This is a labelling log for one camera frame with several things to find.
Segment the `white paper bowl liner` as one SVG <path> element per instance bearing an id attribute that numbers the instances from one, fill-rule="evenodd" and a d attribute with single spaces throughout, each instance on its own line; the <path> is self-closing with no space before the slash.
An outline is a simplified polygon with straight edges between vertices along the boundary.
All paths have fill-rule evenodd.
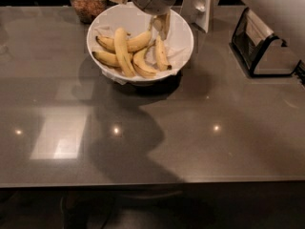
<path id="1" fill-rule="evenodd" d="M 122 85 L 146 84 L 176 75 L 192 53 L 187 46 L 175 48 L 171 38 L 163 40 L 152 28 L 134 37 L 123 28 L 95 28 L 88 32 L 87 46 L 102 73 Z"/>

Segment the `white bowl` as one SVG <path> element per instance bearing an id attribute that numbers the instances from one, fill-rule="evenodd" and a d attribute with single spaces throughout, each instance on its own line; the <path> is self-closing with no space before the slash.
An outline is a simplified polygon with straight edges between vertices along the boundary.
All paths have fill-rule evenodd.
<path id="1" fill-rule="evenodd" d="M 108 79 L 121 85 L 126 83 L 138 86 L 149 85 L 169 76 L 177 75 L 190 60 L 193 53 L 193 33 L 187 22 L 173 10 L 171 10 L 170 30 L 165 40 L 165 49 L 172 65 L 170 70 L 157 73 L 153 78 L 144 78 L 139 74 L 135 77 L 127 77 L 119 70 L 103 65 L 93 57 L 92 52 L 108 51 L 96 42 L 95 37 L 97 35 L 103 34 L 114 37 L 115 30 L 122 27 L 133 36 L 137 36 L 149 26 L 151 18 L 150 15 L 140 11 L 130 2 L 127 5 L 111 7 L 93 20 L 87 34 L 87 48 L 94 63 Z"/>

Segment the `curved yellow banana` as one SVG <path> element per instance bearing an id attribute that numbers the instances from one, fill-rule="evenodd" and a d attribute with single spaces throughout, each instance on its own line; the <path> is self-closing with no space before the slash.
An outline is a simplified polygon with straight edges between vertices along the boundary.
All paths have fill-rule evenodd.
<path id="1" fill-rule="evenodd" d="M 138 74 L 145 78 L 151 78 L 156 76 L 157 70 L 146 63 L 145 57 L 148 50 L 155 44 L 155 42 L 150 43 L 144 49 L 136 52 L 133 55 L 132 64 L 134 69 Z"/>
<path id="2" fill-rule="evenodd" d="M 115 52 L 120 47 L 127 52 L 138 52 L 150 44 L 152 36 L 152 28 L 148 27 L 145 31 L 132 38 L 128 38 L 123 31 L 119 31 L 114 34 L 114 37 L 108 37 L 103 34 L 97 35 L 95 40 L 100 46 L 112 52 Z"/>

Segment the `upper curved yellow banana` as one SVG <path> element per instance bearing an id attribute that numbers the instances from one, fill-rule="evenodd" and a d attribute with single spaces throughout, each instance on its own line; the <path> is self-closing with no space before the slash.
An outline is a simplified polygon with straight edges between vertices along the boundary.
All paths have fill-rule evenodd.
<path id="1" fill-rule="evenodd" d="M 114 34 L 114 37 L 108 37 L 103 34 L 97 35 L 95 40 L 100 46 L 112 52 L 115 52 L 120 47 L 127 52 L 138 52 L 150 44 L 152 36 L 152 28 L 148 27 L 145 31 L 132 38 L 128 38 L 123 31 L 119 31 Z"/>

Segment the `long front yellow banana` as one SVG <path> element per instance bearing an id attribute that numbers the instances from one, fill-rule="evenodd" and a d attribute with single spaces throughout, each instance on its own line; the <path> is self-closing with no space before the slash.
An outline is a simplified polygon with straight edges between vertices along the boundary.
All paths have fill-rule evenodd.
<path id="1" fill-rule="evenodd" d="M 127 77 L 135 77 L 135 71 L 128 53 L 127 32 L 124 28 L 118 28 L 114 33 L 114 49 L 123 73 Z"/>

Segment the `left glass jar with nuts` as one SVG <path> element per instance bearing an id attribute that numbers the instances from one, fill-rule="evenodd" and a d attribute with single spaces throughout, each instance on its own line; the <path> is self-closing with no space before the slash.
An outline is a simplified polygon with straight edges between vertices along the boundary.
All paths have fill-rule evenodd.
<path id="1" fill-rule="evenodd" d="M 101 12 L 106 9 L 106 2 L 99 0 L 70 0 L 79 20 L 90 24 Z"/>

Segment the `white paper towel stand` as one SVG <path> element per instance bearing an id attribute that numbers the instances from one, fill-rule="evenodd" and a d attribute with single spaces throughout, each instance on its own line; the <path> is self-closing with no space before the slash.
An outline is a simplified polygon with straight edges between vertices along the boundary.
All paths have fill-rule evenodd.
<path id="1" fill-rule="evenodd" d="M 183 0 L 180 15 L 190 24 L 195 24 L 204 32 L 213 27 L 214 6 L 219 0 Z"/>

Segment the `middle curved yellow banana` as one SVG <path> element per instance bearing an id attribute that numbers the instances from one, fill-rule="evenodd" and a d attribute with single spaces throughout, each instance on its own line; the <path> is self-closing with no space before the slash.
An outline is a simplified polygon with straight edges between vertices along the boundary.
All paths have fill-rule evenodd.
<path id="1" fill-rule="evenodd" d="M 134 69 L 138 74 L 145 78 L 151 78 L 156 76 L 157 70 L 146 63 L 145 57 L 148 50 L 155 44 L 155 42 L 150 43 L 144 49 L 136 52 L 133 55 L 132 64 Z"/>

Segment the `black and steel toaster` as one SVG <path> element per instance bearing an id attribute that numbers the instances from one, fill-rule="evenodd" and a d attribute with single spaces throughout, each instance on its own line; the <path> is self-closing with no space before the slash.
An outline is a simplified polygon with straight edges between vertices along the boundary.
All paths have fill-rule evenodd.
<path id="1" fill-rule="evenodd" d="M 249 8 L 241 13 L 231 46 L 250 77 L 291 76 L 301 62 L 288 43 Z"/>

